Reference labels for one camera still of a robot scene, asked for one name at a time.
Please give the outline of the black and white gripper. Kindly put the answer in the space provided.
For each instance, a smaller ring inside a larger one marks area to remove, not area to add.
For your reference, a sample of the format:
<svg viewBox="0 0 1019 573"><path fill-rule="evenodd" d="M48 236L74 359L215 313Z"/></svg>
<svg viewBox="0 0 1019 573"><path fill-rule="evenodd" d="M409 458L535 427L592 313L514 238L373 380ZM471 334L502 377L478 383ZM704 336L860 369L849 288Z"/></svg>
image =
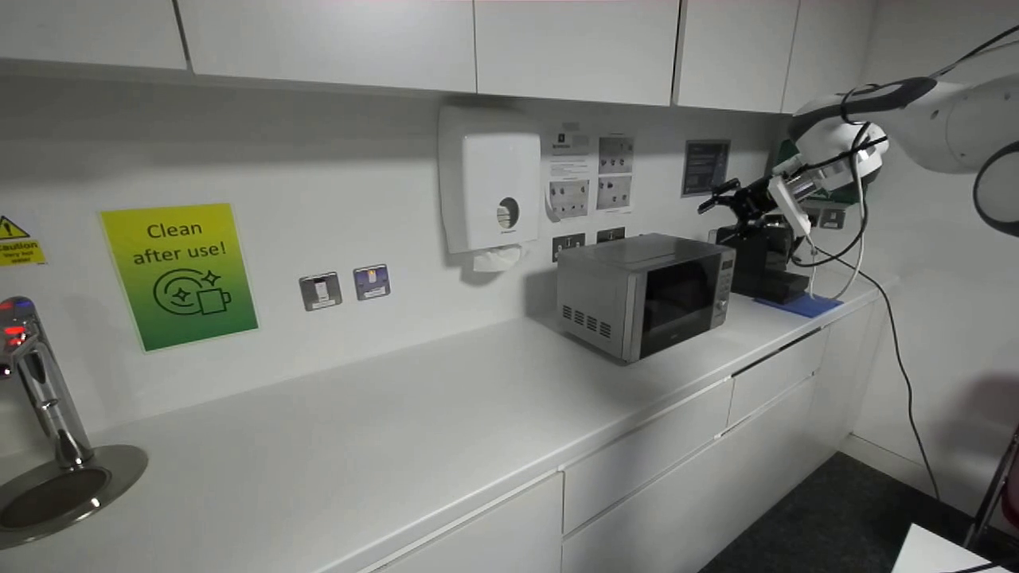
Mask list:
<svg viewBox="0 0 1019 573"><path fill-rule="evenodd" d="M803 194L860 188L881 169L888 152L888 135L873 120L828 119L789 138L794 152L780 160L764 178L741 188L740 178L709 188L709 197L696 207L728 207L741 222L756 222L766 213L780 213L795 238L813 234Z"/></svg>

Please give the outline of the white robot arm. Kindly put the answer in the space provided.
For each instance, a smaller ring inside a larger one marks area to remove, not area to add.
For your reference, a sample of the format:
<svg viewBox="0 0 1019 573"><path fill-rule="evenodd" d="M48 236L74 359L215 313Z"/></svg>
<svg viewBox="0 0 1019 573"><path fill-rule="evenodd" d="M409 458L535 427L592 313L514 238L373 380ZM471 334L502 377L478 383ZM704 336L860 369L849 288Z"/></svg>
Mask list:
<svg viewBox="0 0 1019 573"><path fill-rule="evenodd" d="M813 236L795 191L837 191L881 169L894 144L925 171L971 176L977 218L1019 236L1019 75L973 85L908 75L820 96L785 125L789 160L751 184L725 182L699 210L725 203L741 222L780 213L795 238Z"/></svg>

